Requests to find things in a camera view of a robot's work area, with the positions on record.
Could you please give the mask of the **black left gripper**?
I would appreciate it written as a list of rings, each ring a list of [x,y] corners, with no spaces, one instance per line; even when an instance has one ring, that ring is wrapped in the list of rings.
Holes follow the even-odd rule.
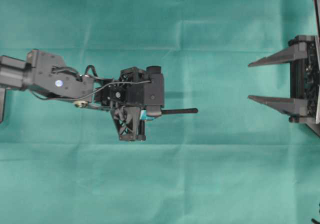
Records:
[[[144,141],[145,122],[141,120],[144,109],[143,91],[148,74],[136,67],[124,69],[119,79],[105,79],[107,85],[94,94],[94,102],[107,108],[111,114],[119,140]]]

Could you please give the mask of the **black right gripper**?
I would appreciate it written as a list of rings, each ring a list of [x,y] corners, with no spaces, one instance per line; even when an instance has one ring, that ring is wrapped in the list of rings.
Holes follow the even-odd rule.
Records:
[[[248,67],[290,63],[290,97],[249,95],[248,98],[290,116],[292,123],[320,122],[320,43],[315,35],[297,35],[289,47]]]

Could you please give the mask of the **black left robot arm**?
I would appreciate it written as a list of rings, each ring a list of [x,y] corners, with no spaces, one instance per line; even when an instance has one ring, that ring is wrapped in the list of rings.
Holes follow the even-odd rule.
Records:
[[[118,79],[99,77],[93,65],[84,74],[67,66],[63,58],[38,49],[26,60],[0,57],[0,118],[5,116],[6,91],[29,90],[42,101],[63,101],[77,108],[110,112],[121,141],[146,140],[142,113],[147,111],[145,91],[155,83],[149,69],[122,70]]]

